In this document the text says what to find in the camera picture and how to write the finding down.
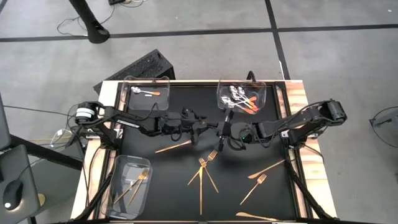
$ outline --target wooden frame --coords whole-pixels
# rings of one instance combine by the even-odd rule
[[[228,80],[229,82],[242,82],[242,80]],[[301,80],[259,80],[262,82],[284,82],[287,92],[287,98],[289,101],[290,111],[291,113],[297,112],[299,109],[303,108],[308,104],[307,96],[305,94],[304,85]],[[101,89],[101,93],[99,95],[99,100],[102,104],[106,106],[114,106],[115,100],[117,98],[117,90],[118,84],[120,81],[104,81]],[[132,83],[142,83],[143,81],[130,81]],[[219,80],[171,80],[170,83],[193,83],[193,82],[219,82]],[[285,102],[282,96],[281,89],[277,90],[277,95],[279,99],[280,109],[282,112],[282,116],[287,116]],[[88,168],[90,166],[91,159],[93,158],[93,154],[100,145],[99,139],[90,140],[86,150],[85,156],[85,170],[86,175],[88,175]],[[320,151],[318,141],[309,139],[307,141],[307,145],[310,147]],[[91,200],[95,193],[98,190],[101,171],[104,162],[105,150],[100,149],[93,160],[93,165],[90,174],[90,186],[89,186],[89,199]],[[328,178],[326,176],[325,166],[323,165],[322,158],[311,151],[305,150],[303,148],[300,151],[300,157],[302,160],[302,166],[304,170],[304,176],[307,184],[307,189],[311,192],[315,200],[323,207],[323,209],[331,216],[336,216],[335,206],[333,203],[333,199],[331,196]],[[107,173],[110,172],[110,169],[114,162],[114,152],[111,152],[110,160],[108,161],[108,170]],[[103,195],[104,199],[107,197],[109,189]],[[304,199],[301,194],[301,191],[296,186],[296,193],[298,199],[298,205],[300,209],[301,217],[307,217],[307,212],[305,209]],[[75,203],[73,204],[73,210],[71,214],[71,218],[75,218],[79,216],[84,210],[86,204],[86,186],[85,186],[85,178],[83,171],[80,175],[78,190],[75,197]],[[99,218],[104,218],[104,211],[106,205],[105,203],[101,204],[101,211],[99,214]]]

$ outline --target tripod leg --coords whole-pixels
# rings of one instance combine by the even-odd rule
[[[88,40],[101,44],[110,38],[109,32],[97,21],[86,0],[69,0],[87,28]]]

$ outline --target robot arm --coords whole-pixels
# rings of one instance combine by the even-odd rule
[[[231,124],[233,112],[227,110],[226,119],[217,124],[205,123],[205,117],[196,115],[192,110],[183,109],[181,113],[169,112],[151,116],[150,113],[142,118],[134,114],[104,106],[99,102],[84,102],[79,104],[75,122],[83,129],[90,129],[96,133],[101,143],[109,148],[119,148],[116,131],[107,128],[104,123],[111,121],[138,129],[146,136],[173,135],[190,133],[192,144],[197,144],[198,136],[209,128],[216,128],[220,137],[219,151],[223,150],[223,141],[230,138],[240,141],[243,145],[235,150],[245,149],[244,144],[272,142],[276,134],[287,131],[289,144],[297,146],[307,140],[308,136],[318,132],[325,126],[343,124],[347,116],[341,104],[334,100],[321,101],[302,108],[298,113],[277,121],[263,121],[260,123]]]

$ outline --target black floor stripe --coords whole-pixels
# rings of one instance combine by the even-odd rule
[[[4,6],[6,5],[7,1],[8,0],[2,0],[1,1],[1,3],[0,3],[0,13],[1,13],[2,9],[4,9]]]
[[[111,34],[112,39],[134,38],[134,37],[173,37],[181,35],[213,35],[213,34],[258,34],[272,32],[271,28],[237,28],[237,29],[214,29],[214,30],[181,30],[166,32],[141,32],[130,34]],[[53,37],[10,37],[0,38],[0,42],[37,42],[53,40],[85,40],[83,36],[53,36]]]
[[[285,27],[285,28],[278,28],[278,32],[313,32],[313,31],[396,29],[396,28],[398,28],[398,24],[325,26],[325,27]]]
[[[274,15],[274,11],[272,10],[272,6],[271,6],[271,0],[265,0],[265,1],[266,1],[266,6],[267,6],[268,16],[269,16],[269,22],[271,23],[271,29],[273,30],[272,34],[274,35],[276,52],[278,54],[280,66],[282,67],[282,74],[283,74],[284,79],[290,80],[290,74],[289,74],[289,70],[287,69],[285,53],[282,48],[282,42],[280,41],[278,29],[276,26],[275,15]]]
[[[38,42],[38,41],[53,41],[53,40],[86,40],[87,37],[78,36],[55,36],[55,37],[8,37],[0,38],[0,42]]]
[[[272,32],[271,28],[237,28],[237,29],[213,29],[213,30],[181,30],[166,32],[141,32],[131,34],[111,34],[111,38],[130,37],[170,37],[180,35],[212,35],[212,34],[257,34]]]
[[[284,28],[237,28],[215,30],[182,30],[165,32],[140,32],[128,34],[111,34],[113,39],[135,37],[172,37],[181,35],[211,35],[211,34],[258,34],[267,32],[316,32],[337,30],[368,30],[368,29],[396,29],[398,24],[360,25],[360,26],[331,26],[331,27],[284,27]],[[83,36],[45,36],[45,37],[0,37],[0,42],[37,42],[56,40],[85,40]]]

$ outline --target white cable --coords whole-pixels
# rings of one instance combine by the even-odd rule
[[[49,147],[53,148],[54,145],[53,145],[52,143],[54,142],[55,137],[61,136],[65,131],[67,131],[67,132],[69,132],[70,134],[72,134],[72,132],[71,132],[70,130],[67,130],[67,129],[64,129],[64,128],[63,128],[63,129],[59,129],[58,131],[56,131],[56,132],[54,133],[54,136],[52,137],[52,139],[51,139],[51,141],[50,141]]]

